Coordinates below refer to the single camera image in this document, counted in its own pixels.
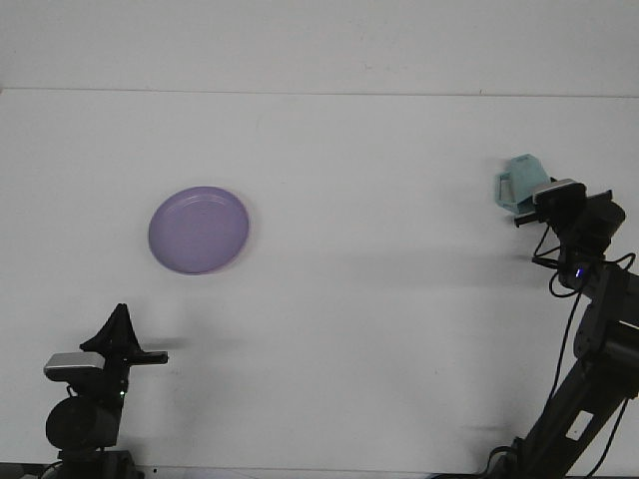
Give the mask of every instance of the cable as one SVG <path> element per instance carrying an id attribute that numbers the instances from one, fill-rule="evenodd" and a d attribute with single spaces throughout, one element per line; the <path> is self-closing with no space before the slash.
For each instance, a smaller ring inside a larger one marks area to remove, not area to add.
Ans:
<path id="1" fill-rule="evenodd" d="M 630 260 L 628 261 L 628 264 L 626 264 L 624 266 L 624 271 L 627 271 L 628 269 L 630 269 L 630 266 L 632 266 L 635 262 L 635 259 L 637 258 L 637 254 L 635 254 L 634 252 L 629 252 L 628 254 L 624 254 L 623 256 L 621 256 L 619 259 L 615 259 L 613 261 L 606 261 L 607 264 L 619 264 L 621 261 L 624 261 L 626 259 L 630 258 Z"/>
<path id="2" fill-rule="evenodd" d="M 55 469 L 57 466 L 59 466 L 60 464 L 62 464 L 62 461 L 58 461 L 58 462 L 53 462 L 51 464 L 49 464 L 47 467 L 45 467 L 42 472 L 40 473 L 40 475 L 38 476 L 38 479 L 43 479 L 45 474 L 53 469 Z"/>
<path id="3" fill-rule="evenodd" d="M 488 454 L 488 462 L 486 463 L 486 467 L 479 474 L 436 474 L 434 476 L 429 476 L 428 479 L 463 479 L 463 478 L 473 478 L 473 479 L 485 479 L 490 472 L 490 463 L 492 462 L 492 458 L 497 454 L 503 454 L 505 452 L 514 452 L 514 449 L 510 446 L 498 446 L 495 447 L 490 454 Z"/>
<path id="4" fill-rule="evenodd" d="M 577 294 L 579 292 L 579 289 L 573 289 L 570 292 L 566 292 L 566 293 L 562 293 L 562 292 L 557 292 L 555 291 L 554 287 L 552 287 L 552 285 L 555 282 L 555 279 L 557 279 L 557 277 L 559 276 L 559 271 L 556 272 L 551 278 L 550 281 L 548 281 L 548 290 L 550 291 L 550 294 L 552 294 L 555 297 L 572 297 L 575 294 Z"/>
<path id="5" fill-rule="evenodd" d="M 549 249 L 548 251 L 539 252 L 539 250 L 543 246 L 544 242 L 546 241 L 546 237 L 548 236 L 548 232 L 549 231 L 550 231 L 550 225 L 546 226 L 546 231 L 543 232 L 543 235 L 541 236 L 541 239 L 539 240 L 539 243 L 537 244 L 537 247 L 535 248 L 535 252 L 532 254 L 533 257 L 548 256 L 552 252 L 559 251 L 560 246 L 556 246 L 556 247 L 553 247 L 553 248 Z"/>
<path id="6" fill-rule="evenodd" d="M 566 343 L 568 342 L 568 333 L 570 332 L 570 326 L 572 325 L 572 320 L 575 317 L 575 312 L 577 311 L 577 305 L 579 305 L 579 300 L 581 299 L 581 295 L 583 293 L 583 286 L 578 289 L 577 297 L 575 297 L 574 302 L 572 303 L 572 308 L 570 309 L 570 315 L 568 316 L 568 322 L 566 323 L 566 328 L 563 331 L 563 339 L 561 340 L 561 348 L 559 349 L 559 359 L 557 361 L 557 367 L 555 369 L 555 378 L 552 382 L 552 388 L 550 389 L 550 394 L 548 395 L 548 399 L 546 399 L 546 405 L 543 410 L 545 411 L 550 403 L 550 399 L 555 395 L 555 391 L 557 389 L 557 385 L 559 384 L 559 375 L 561 374 L 561 364 L 563 363 L 563 355 L 566 352 Z"/>
<path id="7" fill-rule="evenodd" d="M 610 437 L 608 437 L 608 442 L 606 443 L 606 447 L 603 449 L 603 453 L 601 454 L 599 461 L 597 461 L 597 464 L 595 464 L 595 467 L 593 467 L 588 474 L 583 476 L 582 479 L 590 479 L 592 476 L 594 476 L 594 474 L 599 470 L 599 467 L 601 467 L 601 464 L 603 464 L 603 461 L 606 460 L 606 456 L 608 455 L 608 451 L 610 450 L 612 441 L 615 438 L 615 433 L 617 432 L 617 428 L 619 427 L 619 424 L 621 423 L 621 418 L 623 417 L 623 413 L 626 411 L 626 406 L 628 405 L 629 401 L 630 399 L 626 397 L 624 401 L 621 403 L 621 409 L 619 409 L 617 420 L 615 421 L 615 425 L 612 426 L 612 431 L 610 431 Z"/>
<path id="8" fill-rule="evenodd" d="M 555 368 L 555 377 L 552 381 L 552 387 L 550 388 L 550 393 L 548 394 L 548 397 L 546 398 L 546 402 L 543 405 L 543 409 L 541 410 L 541 416 L 539 418 L 539 427 L 537 429 L 537 434 L 536 437 L 540 437 L 541 436 L 541 431 L 543 430 L 543 418 L 546 415 L 546 412 L 548 411 L 548 407 L 550 406 L 550 401 L 552 400 L 552 397 L 555 395 L 555 392 L 557 390 L 557 385 L 559 384 L 559 376 L 561 375 L 561 365 L 563 363 L 563 355 L 566 352 L 566 343 L 568 342 L 568 333 L 570 332 L 570 326 L 572 325 L 572 321 L 575 317 L 575 312 L 577 311 L 577 306 L 579 305 L 579 300 L 581 299 L 581 295 L 583 293 L 583 289 L 584 287 L 586 287 L 586 284 L 588 283 L 588 277 L 586 276 L 584 278 L 584 282 L 582 284 L 582 286 L 575 290 L 574 292 L 577 294 L 577 297 L 575 297 L 574 302 L 572 303 L 572 308 L 570 309 L 570 314 L 568 315 L 568 322 L 566 323 L 566 327 L 563 331 L 563 338 L 561 340 L 561 348 L 559 349 L 559 359 L 557 360 L 557 366 Z"/>

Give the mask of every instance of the white surface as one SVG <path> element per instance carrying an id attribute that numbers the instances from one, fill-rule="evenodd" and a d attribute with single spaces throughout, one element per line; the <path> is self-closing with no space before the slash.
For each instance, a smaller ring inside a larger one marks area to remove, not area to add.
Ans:
<path id="1" fill-rule="evenodd" d="M 3 460 L 54 456 L 65 391 L 42 366 L 125 301 L 171 355 L 132 371 L 120 445 L 141 464 L 480 470 L 540 412 L 570 308 L 528 261 L 541 226 L 512 226 L 492 176 L 533 153 L 613 188 L 616 257 L 639 234 L 638 120 L 619 99 L 5 91 Z M 217 274 L 147 248 L 155 208 L 194 185 L 252 217 Z M 631 404 L 602 474 L 636 471 L 638 418 Z"/>
<path id="2" fill-rule="evenodd" d="M 3 0 L 0 87 L 639 95 L 633 0 Z"/>
<path id="3" fill-rule="evenodd" d="M 141 467 L 152 479 L 426 479 L 428 474 L 374 471 L 310 471 L 287 469 L 208 469 Z"/>
<path id="4" fill-rule="evenodd" d="M 588 411 L 579 411 L 579 414 L 575 417 L 572 426 L 570 426 L 570 429 L 566 433 L 566 437 L 573 441 L 578 441 L 593 417 L 594 415 Z"/>

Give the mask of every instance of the purple plate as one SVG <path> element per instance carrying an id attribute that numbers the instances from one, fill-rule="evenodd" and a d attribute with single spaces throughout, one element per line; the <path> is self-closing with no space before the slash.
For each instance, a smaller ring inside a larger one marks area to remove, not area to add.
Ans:
<path id="1" fill-rule="evenodd" d="M 195 187 L 160 205 L 149 224 L 149 247 L 168 269 L 202 274 L 228 264 L 248 235 L 249 215 L 235 195 Z"/>

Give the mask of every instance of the black cable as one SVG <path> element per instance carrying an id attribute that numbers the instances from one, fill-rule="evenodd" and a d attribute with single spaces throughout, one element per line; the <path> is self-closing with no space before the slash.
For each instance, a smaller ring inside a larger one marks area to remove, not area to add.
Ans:
<path id="1" fill-rule="evenodd" d="M 630 258 L 630 260 L 628 261 L 628 264 L 626 264 L 624 266 L 624 270 L 627 271 L 628 269 L 630 269 L 630 266 L 632 266 L 635 262 L 635 259 L 637 258 L 637 254 L 635 254 L 634 252 L 629 252 L 628 254 L 624 254 L 623 256 L 621 256 L 619 259 L 615 259 L 613 261 L 606 261 L 606 263 L 608 264 L 619 264 L 621 261 L 624 261 L 626 259 Z"/>
<path id="2" fill-rule="evenodd" d="M 548 281 L 548 290 L 550 291 L 550 294 L 552 294 L 555 297 L 572 297 L 572 296 L 574 296 L 575 294 L 577 294 L 579 292 L 579 289 L 573 289 L 572 291 L 565 292 L 565 293 L 555 291 L 555 289 L 554 289 L 554 287 L 552 287 L 552 285 L 554 284 L 555 279 L 557 279 L 558 276 L 559 276 L 559 271 L 556 272 L 550 278 L 550 281 Z"/>
<path id="3" fill-rule="evenodd" d="M 603 464 L 603 461 L 606 460 L 606 456 L 608 455 L 608 451 L 610 450 L 612 441 L 615 438 L 615 433 L 617 432 L 617 428 L 619 427 L 619 424 L 621 423 L 621 418 L 623 417 L 623 413 L 626 411 L 626 406 L 628 405 L 628 401 L 630 401 L 630 399 L 626 397 L 624 401 L 621 403 L 621 409 L 619 409 L 619 414 L 617 415 L 617 420 L 615 421 L 615 425 L 612 426 L 612 431 L 610 431 L 610 437 L 608 437 L 608 442 L 606 443 L 606 447 L 603 449 L 603 454 L 601 454 L 601 457 L 599 458 L 599 461 L 597 461 L 597 464 L 595 464 L 595 467 L 593 467 L 588 474 L 583 476 L 583 479 L 590 479 L 592 476 L 594 476 L 594 474 L 601 467 L 601 464 Z"/>
<path id="4" fill-rule="evenodd" d="M 536 257 L 544 257 L 544 256 L 548 256 L 549 254 L 551 254 L 552 252 L 556 252 L 559 251 L 561 249 L 561 246 L 556 246 L 556 247 L 552 247 L 551 249 L 541 252 L 540 254 L 538 254 Z"/>
<path id="5" fill-rule="evenodd" d="M 577 311 L 577 305 L 579 305 L 579 300 L 581 299 L 581 295 L 583 293 L 583 286 L 579 288 L 577 291 L 577 297 L 575 297 L 574 302 L 572 303 L 572 308 L 570 309 L 570 315 L 568 316 L 568 322 L 566 323 L 566 328 L 563 331 L 563 338 L 561 340 L 561 348 L 559 349 L 559 359 L 557 361 L 557 367 L 555 369 L 555 378 L 552 382 L 552 388 L 550 389 L 550 394 L 548 395 L 548 399 L 546 399 L 546 405 L 544 406 L 544 411 L 548 407 L 548 403 L 550 403 L 550 399 L 555 395 L 555 391 L 557 389 L 557 385 L 559 384 L 559 376 L 561 374 L 561 364 L 563 363 L 563 355 L 566 352 L 566 343 L 568 342 L 568 333 L 570 332 L 570 326 L 572 325 L 572 320 L 575 317 L 575 312 Z"/>
<path id="6" fill-rule="evenodd" d="M 547 254 L 549 254 L 549 253 L 539 254 L 539 250 L 541 249 L 543 242 L 546 241 L 546 237 L 548 236 L 549 231 L 550 231 L 550 225 L 547 225 L 546 231 L 543 232 L 543 235 L 541 236 L 541 239 L 539 240 L 539 243 L 537 244 L 537 247 L 535 248 L 535 252 L 532 254 L 533 256 L 539 257 L 539 256 L 546 256 Z"/>
<path id="7" fill-rule="evenodd" d="M 566 344 L 568 342 L 568 334 L 570 332 L 570 326 L 572 325 L 572 321 L 573 321 L 573 319 L 575 317 L 575 312 L 577 311 L 577 306 L 579 305 L 579 300 L 581 299 L 581 295 L 583 293 L 583 289 L 584 289 L 584 287 L 586 286 L 587 283 L 588 283 L 588 277 L 585 277 L 582 286 L 579 289 L 574 291 L 577 294 L 577 297 L 575 298 L 574 302 L 572 303 L 572 308 L 570 309 L 570 314 L 568 315 L 568 321 L 567 321 L 566 327 L 565 327 L 565 329 L 563 331 L 563 338 L 561 339 L 561 348 L 559 349 L 559 359 L 557 360 L 557 366 L 555 368 L 555 377 L 554 377 L 554 379 L 552 381 L 552 387 L 550 388 L 550 393 L 548 394 L 548 397 L 546 398 L 546 402 L 543 405 L 543 409 L 541 410 L 541 416 L 540 416 L 540 419 L 539 419 L 539 426 L 538 426 L 538 429 L 537 429 L 538 432 L 536 434 L 536 437 L 540 437 L 541 436 L 541 431 L 543 430 L 543 426 L 544 426 L 543 418 L 545 417 L 546 412 L 548 411 L 548 407 L 550 407 L 550 401 L 552 400 L 553 396 L 555 395 L 555 392 L 557 390 L 557 385 L 559 384 L 559 376 L 561 375 L 561 365 L 563 363 L 563 355 L 566 352 Z"/>
<path id="8" fill-rule="evenodd" d="M 40 473 L 40 475 L 38 475 L 38 479 L 42 479 L 45 474 L 47 472 L 49 472 L 50 470 L 55 469 L 57 466 L 59 466 L 60 464 L 62 464 L 62 461 L 58 461 L 58 462 L 53 462 L 51 464 L 49 464 L 47 467 L 45 467 L 42 472 Z"/>
<path id="9" fill-rule="evenodd" d="M 490 463 L 492 462 L 492 458 L 497 454 L 503 454 L 504 452 L 513 452 L 514 449 L 510 446 L 498 446 L 495 447 L 490 454 L 488 454 L 488 461 L 486 463 L 486 467 L 479 474 L 436 474 L 434 476 L 429 476 L 428 479 L 461 479 L 461 478 L 473 478 L 473 479 L 485 479 L 490 472 Z"/>

